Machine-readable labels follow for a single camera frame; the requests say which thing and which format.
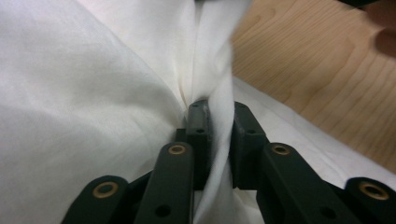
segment wrinkled fabric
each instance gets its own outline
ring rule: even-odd
[[[323,178],[340,186],[362,174],[394,187],[394,175],[233,80],[229,39],[247,7],[245,0],[0,2],[0,223],[59,223],[96,177],[132,181],[148,172],[184,126],[187,106],[206,98],[213,167],[197,192],[194,223],[262,223],[255,192],[231,187],[233,95],[271,140],[302,148]]]

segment wood grain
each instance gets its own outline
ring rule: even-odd
[[[255,0],[233,36],[233,72],[396,173],[396,59],[379,27],[337,1]]]

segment white cloth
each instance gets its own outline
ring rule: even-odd
[[[226,162],[229,38],[247,7],[245,0],[0,2],[0,223],[59,223],[94,178],[138,178],[202,98],[215,153],[194,222],[261,223],[254,192],[233,194]],[[342,186],[365,175],[395,188],[394,175],[235,83],[235,99],[270,139],[301,148],[326,180]]]

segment wooden table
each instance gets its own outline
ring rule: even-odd
[[[396,59],[379,27],[330,0],[255,0],[233,36],[237,77],[396,173]]]

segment metal screw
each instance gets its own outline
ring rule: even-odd
[[[119,185],[115,182],[104,182],[93,189],[93,196],[98,199],[104,199],[115,194],[119,189]]]
[[[273,146],[271,148],[276,154],[282,155],[282,156],[286,156],[290,153],[290,150],[286,147],[282,147],[282,146]]]
[[[361,182],[359,184],[359,189],[365,195],[377,200],[385,201],[389,198],[388,193],[384,189],[369,182]]]
[[[187,149],[181,145],[175,145],[175,146],[169,147],[169,149],[168,149],[169,153],[173,154],[173,155],[183,154],[184,152],[186,152],[186,150]]]

